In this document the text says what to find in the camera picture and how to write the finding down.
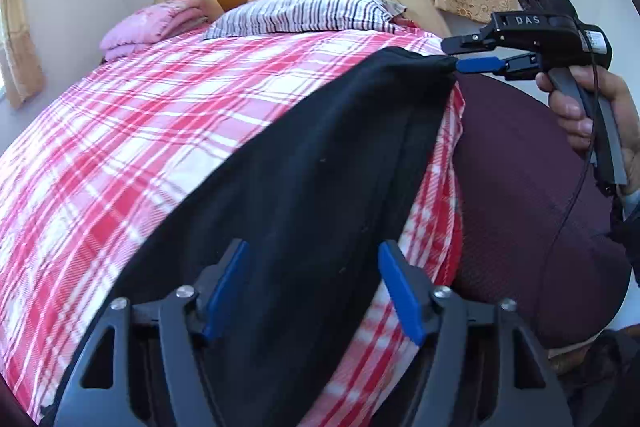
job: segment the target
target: striped pillow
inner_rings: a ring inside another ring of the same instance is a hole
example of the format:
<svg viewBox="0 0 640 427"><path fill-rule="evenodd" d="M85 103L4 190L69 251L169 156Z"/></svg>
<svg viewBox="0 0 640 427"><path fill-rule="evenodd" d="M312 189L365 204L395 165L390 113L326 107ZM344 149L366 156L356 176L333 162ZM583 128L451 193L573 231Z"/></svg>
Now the striped pillow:
<svg viewBox="0 0 640 427"><path fill-rule="evenodd" d="M205 40L283 32L395 33L391 19L405 10L387 0L257 0L225 13L211 25Z"/></svg>

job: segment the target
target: hand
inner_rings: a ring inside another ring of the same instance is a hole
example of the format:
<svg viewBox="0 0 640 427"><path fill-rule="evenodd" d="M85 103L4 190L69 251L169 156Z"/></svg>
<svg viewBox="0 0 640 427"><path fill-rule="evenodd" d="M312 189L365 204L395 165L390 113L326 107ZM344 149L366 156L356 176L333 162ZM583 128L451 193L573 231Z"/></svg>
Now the hand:
<svg viewBox="0 0 640 427"><path fill-rule="evenodd" d="M591 66L572 66L569 69L578 84L593 92L593 68ZM584 154L589 148L593 121L585 116L580 105L574 99L555 90L546 74L539 73L536 77L536 83L541 90L550 93L549 107L558 115L560 127L567 132L569 145L578 154ZM598 85L600 93L611 102L620 131L620 145L628 178L628 184L623 187L623 193L632 194L640 189L640 120L638 111L631 97L631 92L621 77L598 67Z"/></svg>

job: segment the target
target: cable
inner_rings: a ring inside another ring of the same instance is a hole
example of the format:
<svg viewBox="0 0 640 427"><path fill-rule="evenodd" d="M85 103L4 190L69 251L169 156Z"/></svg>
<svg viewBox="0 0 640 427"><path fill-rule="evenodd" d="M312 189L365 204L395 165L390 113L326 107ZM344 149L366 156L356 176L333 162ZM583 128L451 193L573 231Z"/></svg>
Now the cable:
<svg viewBox="0 0 640 427"><path fill-rule="evenodd" d="M560 237L562 230L564 229L566 222L569 220L569 216L571 215L571 212L574 209L574 206L577 203L578 198L580 197L582 187L584 186L584 182L587 179L587 174L589 173L589 164L591 162L591 156L593 155L593 151L595 149L595 144L596 144L597 125L596 125L595 119L597 118L598 104L600 103L600 83L598 81L598 65L596 63L595 53L593 52L593 45L591 44L591 39L587 35L587 32L580 27L580 21L577 19L574 19L574 22L575 22L575 25L580 29L580 33L583 36L587 44L587 49L589 50L589 54L591 55L591 66L593 67L593 108L591 111L591 116L593 117L593 130L591 131L589 149L587 151L587 155L584 158L584 163L582 165L582 172L580 173L578 184L575 187L574 193L571 197L571 200L569 200L569 204L567 205L564 211L564 214L562 215L562 220L560 221L560 225L558 226L556 235L554 236L554 239L551 242L551 245L549 245L549 248L546 250L546 253L543 257L542 270L540 272L540 280L538 281L538 291L536 292L536 301L533 309L533 318L534 318L534 324L536 329L538 329L538 319L540 315L540 302L542 302L542 291L543 291L544 282L545 282L546 267L549 263L549 259L551 258L551 254L554 250L554 247L558 242L558 238Z"/></svg>

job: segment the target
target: silver screw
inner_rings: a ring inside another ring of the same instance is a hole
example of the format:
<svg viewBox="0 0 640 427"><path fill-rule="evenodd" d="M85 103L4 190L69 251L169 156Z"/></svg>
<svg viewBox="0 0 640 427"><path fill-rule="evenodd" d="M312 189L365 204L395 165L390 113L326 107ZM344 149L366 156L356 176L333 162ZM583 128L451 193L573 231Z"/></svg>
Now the silver screw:
<svg viewBox="0 0 640 427"><path fill-rule="evenodd" d="M518 303L513 299L503 299L500 301L500 308L506 312L514 312L518 309Z"/></svg>
<svg viewBox="0 0 640 427"><path fill-rule="evenodd" d="M129 301L127 301L124 297L118 297L117 299L113 299L110 304L110 308L112 310L120 311L127 307Z"/></svg>
<svg viewBox="0 0 640 427"><path fill-rule="evenodd" d="M190 297L193 297L194 293L196 293L196 290L194 290L193 286L180 286L176 291L175 294L180 298L180 299L188 299Z"/></svg>
<svg viewBox="0 0 640 427"><path fill-rule="evenodd" d="M433 295L438 299L448 299L451 296L451 288L448 286L436 286Z"/></svg>

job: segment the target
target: plaid bed sheet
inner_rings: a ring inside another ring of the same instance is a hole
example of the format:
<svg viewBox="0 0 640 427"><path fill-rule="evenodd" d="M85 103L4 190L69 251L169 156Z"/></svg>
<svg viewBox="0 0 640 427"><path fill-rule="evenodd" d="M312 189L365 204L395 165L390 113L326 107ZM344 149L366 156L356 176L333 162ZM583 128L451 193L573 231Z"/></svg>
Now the plaid bed sheet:
<svg viewBox="0 0 640 427"><path fill-rule="evenodd" d="M381 48L441 53L419 30L203 31L98 68L0 158L0 371L34 419L127 261L237 148ZM399 238L437 283L452 281L462 248L452 154L463 109L455 87ZM302 425L366 425L415 352L381 284Z"/></svg>

